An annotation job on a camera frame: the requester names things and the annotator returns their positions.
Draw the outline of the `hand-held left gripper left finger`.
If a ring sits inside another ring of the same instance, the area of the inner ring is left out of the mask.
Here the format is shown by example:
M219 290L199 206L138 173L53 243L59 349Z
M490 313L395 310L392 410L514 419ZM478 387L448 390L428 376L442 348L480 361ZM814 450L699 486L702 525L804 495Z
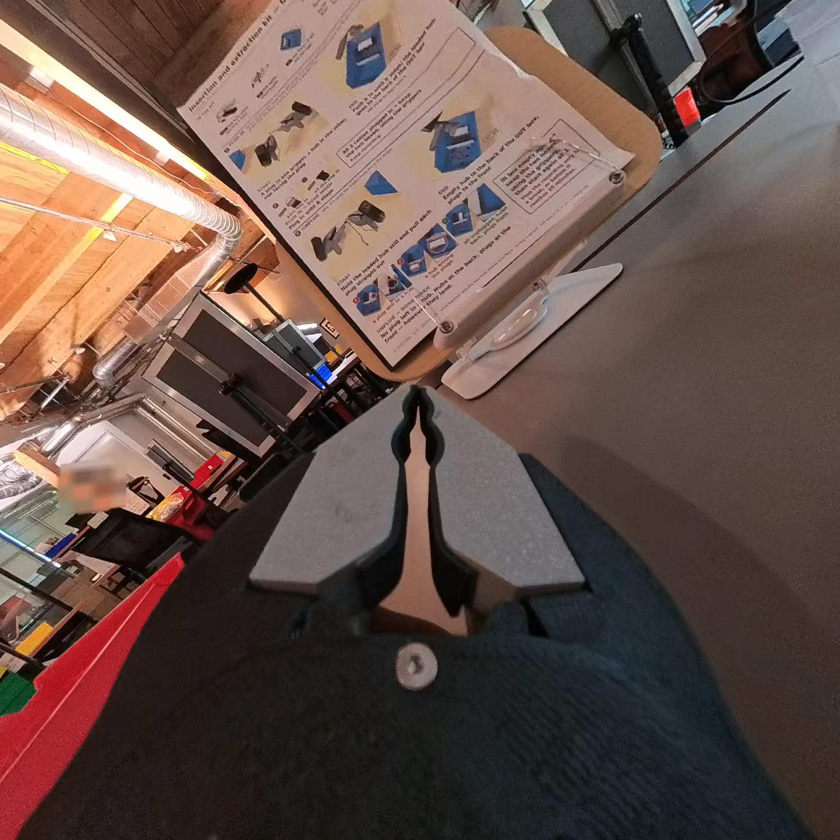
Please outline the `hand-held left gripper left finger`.
M253 586L300 595L393 590L418 402L418 388L403 385L316 450L250 573Z

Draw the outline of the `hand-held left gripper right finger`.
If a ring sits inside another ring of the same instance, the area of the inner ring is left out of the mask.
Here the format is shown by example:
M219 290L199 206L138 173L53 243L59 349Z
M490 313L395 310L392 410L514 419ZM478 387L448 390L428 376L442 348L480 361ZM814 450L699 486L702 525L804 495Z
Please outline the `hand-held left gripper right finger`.
M422 388L434 585L449 615L488 615L533 595L577 592L585 576L519 452Z

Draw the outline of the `grey divider panel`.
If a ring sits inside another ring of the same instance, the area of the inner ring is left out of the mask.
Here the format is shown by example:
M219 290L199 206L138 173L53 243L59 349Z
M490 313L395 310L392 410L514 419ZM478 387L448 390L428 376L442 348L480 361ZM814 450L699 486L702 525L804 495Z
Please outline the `grey divider panel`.
M259 456L269 451L273 438L257 415L238 402L232 392L221 392L223 383L234 380L238 389L283 431L320 395L316 383L305 373L204 296L197 297L185 310L142 377Z
M656 69L670 93L686 87L707 55L692 24L686 2L594 1L612 44L627 54L637 75L640 59Z

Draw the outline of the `black monitor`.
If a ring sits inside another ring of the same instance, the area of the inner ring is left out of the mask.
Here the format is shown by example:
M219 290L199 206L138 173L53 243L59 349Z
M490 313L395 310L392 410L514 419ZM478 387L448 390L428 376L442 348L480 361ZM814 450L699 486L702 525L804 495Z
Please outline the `black monitor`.
M192 544L193 536L182 528L114 508L79 538L74 550L95 560L144 571L173 547Z

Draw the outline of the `white stand base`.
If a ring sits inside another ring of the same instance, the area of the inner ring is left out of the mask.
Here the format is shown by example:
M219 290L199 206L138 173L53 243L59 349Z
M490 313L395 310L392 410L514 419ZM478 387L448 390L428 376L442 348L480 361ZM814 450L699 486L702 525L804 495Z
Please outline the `white stand base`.
M537 280L523 301L457 351L442 384L467 401L483 396L622 273L623 265L615 263Z

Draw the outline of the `black floor lamp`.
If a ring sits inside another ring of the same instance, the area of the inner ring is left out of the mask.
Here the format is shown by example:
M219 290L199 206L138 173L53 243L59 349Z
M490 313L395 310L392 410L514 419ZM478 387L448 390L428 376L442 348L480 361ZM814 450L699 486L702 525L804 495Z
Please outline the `black floor lamp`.
M262 307L268 311L272 318L278 323L283 323L286 319L278 310L276 310L268 300L258 292L254 285L254 278L259 272L260 267L255 262L246 262L240 268L228 277L223 285L223 293L229 296L242 291L247 292L251 297L257 300Z

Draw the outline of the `red plastic bin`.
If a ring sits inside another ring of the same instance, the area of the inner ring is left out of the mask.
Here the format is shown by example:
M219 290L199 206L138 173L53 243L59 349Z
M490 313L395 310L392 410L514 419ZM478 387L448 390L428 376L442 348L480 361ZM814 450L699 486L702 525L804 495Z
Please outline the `red plastic bin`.
M1 720L1 838L15 838L98 719L121 667L163 594L183 570L166 561L35 678L25 707Z

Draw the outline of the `printed instruction sheet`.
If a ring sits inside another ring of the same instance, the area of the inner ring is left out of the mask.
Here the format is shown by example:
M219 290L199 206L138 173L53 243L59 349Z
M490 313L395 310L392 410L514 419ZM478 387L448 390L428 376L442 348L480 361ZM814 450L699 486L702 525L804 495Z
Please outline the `printed instruction sheet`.
M451 2L270 2L178 111L388 371L634 160Z

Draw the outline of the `wooden display board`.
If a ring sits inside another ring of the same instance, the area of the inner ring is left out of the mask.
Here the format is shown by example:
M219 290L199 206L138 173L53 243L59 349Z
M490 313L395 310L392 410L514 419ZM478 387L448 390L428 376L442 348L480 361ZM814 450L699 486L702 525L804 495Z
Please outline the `wooden display board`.
M487 30L486 36L510 62L555 91L615 146L633 153L634 158L626 168L625 201L599 227L603 226L649 182L658 167L663 146L654 122L537 33L526 28L505 26ZM554 268L566 267L583 245ZM426 375L440 370L453 357L455 350L436 350L432 339L426 338L395 369L389 370L366 344L361 329L350 322L338 305L299 266L288 247L276 244L276 255L282 290L290 294L292 301L303 301L319 315L326 317L339 330L343 344L356 352L362 363L373 373L392 382L418 382ZM528 291L531 284L522 292ZM490 321L480 329L489 327Z

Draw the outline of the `silver ventilation duct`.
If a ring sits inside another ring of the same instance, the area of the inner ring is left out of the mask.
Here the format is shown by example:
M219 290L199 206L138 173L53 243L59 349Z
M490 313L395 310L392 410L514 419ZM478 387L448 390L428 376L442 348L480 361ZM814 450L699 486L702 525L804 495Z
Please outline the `silver ventilation duct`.
M21 151L213 231L213 241L184 267L186 280L198 289L242 238L236 216L6 86L1 86L1 136Z

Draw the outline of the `black post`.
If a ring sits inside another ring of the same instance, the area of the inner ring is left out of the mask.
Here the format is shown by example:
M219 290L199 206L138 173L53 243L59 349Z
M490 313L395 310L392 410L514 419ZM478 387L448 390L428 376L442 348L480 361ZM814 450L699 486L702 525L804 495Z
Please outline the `black post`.
M677 149L688 141L689 135L682 118L679 116L676 102L669 92L668 85L649 46L641 14L635 13L628 16L617 33L616 37L629 46L651 99L653 99L658 114L665 124L674 147Z

